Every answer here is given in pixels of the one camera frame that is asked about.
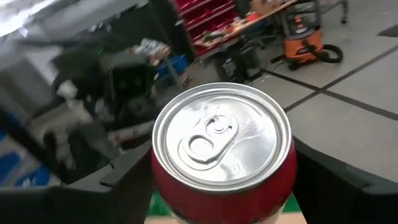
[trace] vacuum hose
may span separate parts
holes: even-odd
[[[316,58],[318,58],[322,62],[339,63],[343,59],[343,51],[337,46],[334,46],[331,44],[323,45],[323,49],[330,50],[330,51],[334,52],[335,54],[337,54],[337,57],[331,58],[331,57],[329,57],[328,54],[326,54],[326,52],[317,52],[316,47],[314,45],[310,45],[310,43],[308,43],[307,40],[303,40],[303,45],[311,52],[311,54],[316,56]]]

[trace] pull tab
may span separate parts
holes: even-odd
[[[209,163],[217,159],[238,133],[238,122],[231,115],[213,115],[203,119],[183,139],[182,147],[190,159]]]

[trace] grout line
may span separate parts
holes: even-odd
[[[386,56],[390,55],[391,53],[395,52],[396,50],[398,50],[398,45],[394,46],[393,48],[390,48],[389,50],[383,52],[382,54],[374,57],[373,59],[365,62],[364,64],[352,69],[351,71],[349,71],[347,74],[343,75],[342,77],[337,78],[336,80],[330,82],[329,84],[325,85],[324,87],[322,87],[322,90],[327,90],[330,87],[336,85],[337,83],[343,81],[344,79],[354,75],[355,73],[358,73],[359,71],[363,70],[364,68],[367,68],[368,66],[380,61],[381,59],[385,58]]]
[[[317,95],[319,95],[319,94],[320,94],[319,91],[315,91],[315,92],[309,94],[308,96],[306,96],[306,97],[304,97],[304,98],[302,98],[302,99],[299,99],[298,101],[296,101],[295,103],[291,104],[290,106],[285,107],[285,108],[284,108],[285,113],[287,113],[287,112],[291,111],[292,109],[294,109],[294,108],[300,106],[300,105],[303,104],[304,102],[306,102],[306,101],[312,99],[314,96],[317,96]]]
[[[305,82],[301,82],[301,81],[295,80],[294,78],[286,77],[286,76],[278,74],[276,72],[268,71],[268,70],[265,70],[265,69],[262,69],[262,71],[265,72],[265,73],[268,73],[270,75],[273,75],[275,77],[281,78],[283,80],[298,84],[300,86],[304,86],[304,87],[309,88],[309,89],[314,90],[314,91],[319,91],[320,90],[320,88],[317,87],[317,86],[314,86],[314,85],[311,85],[311,84],[308,84],[308,83],[305,83]]]
[[[337,100],[341,100],[341,101],[343,101],[345,103],[357,106],[357,107],[362,108],[362,109],[364,109],[366,111],[369,111],[369,112],[384,116],[386,118],[393,119],[394,121],[398,121],[398,114],[396,114],[396,113],[393,113],[393,112],[378,108],[376,106],[369,105],[367,103],[363,103],[363,102],[358,101],[358,100],[354,100],[354,99],[352,99],[350,97],[343,96],[343,95],[340,95],[338,93],[334,93],[332,91],[323,90],[323,91],[321,91],[321,93],[323,93],[323,94],[325,94],[327,96],[331,96],[333,98],[336,98]]]

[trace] can rim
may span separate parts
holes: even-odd
[[[241,91],[246,91],[252,95],[256,95],[262,98],[263,100],[267,101],[272,106],[272,109],[274,109],[275,111],[275,114],[273,115],[278,116],[278,120],[280,121],[275,125],[278,126],[277,128],[279,130],[283,131],[282,136],[279,137],[284,139],[285,141],[282,141],[283,144],[280,145],[280,149],[278,153],[275,154],[273,162],[269,164],[269,166],[266,167],[264,170],[262,170],[261,172],[262,175],[257,178],[253,177],[252,180],[247,184],[231,185],[228,188],[216,188],[216,186],[211,188],[208,185],[200,184],[197,182],[194,182],[193,184],[193,182],[190,179],[183,176],[182,174],[179,174],[178,170],[175,167],[173,167],[172,161],[170,161],[169,158],[167,158],[165,152],[161,153],[162,151],[165,150],[165,147],[163,147],[162,144],[163,140],[162,133],[164,129],[167,127],[167,123],[170,123],[172,120],[168,118],[170,118],[173,114],[176,114],[178,112],[175,110],[175,108],[178,108],[179,106],[181,106],[181,104],[183,104],[183,102],[186,102],[187,100],[193,98],[196,95],[194,93],[202,92],[202,90],[214,91],[215,89],[219,90],[237,89]],[[207,191],[207,192],[220,192],[220,193],[234,192],[257,186],[261,182],[268,179],[284,163],[287,154],[290,151],[291,143],[292,143],[292,131],[289,119],[285,114],[283,108],[274,99],[272,99],[269,95],[265,94],[264,92],[256,88],[253,88],[251,86],[237,84],[237,83],[210,83],[210,84],[197,86],[195,88],[189,89],[179,94],[173,100],[171,100],[159,113],[152,132],[152,147],[154,150],[154,155],[158,163],[162,166],[162,168],[169,175],[171,175],[174,179],[177,179],[182,184],[192,187],[194,189]]]

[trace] wheel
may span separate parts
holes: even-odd
[[[343,17],[340,22],[341,24],[346,24],[348,22],[347,17]]]
[[[299,68],[299,63],[298,62],[290,62],[289,65],[287,66],[287,68],[294,72]]]

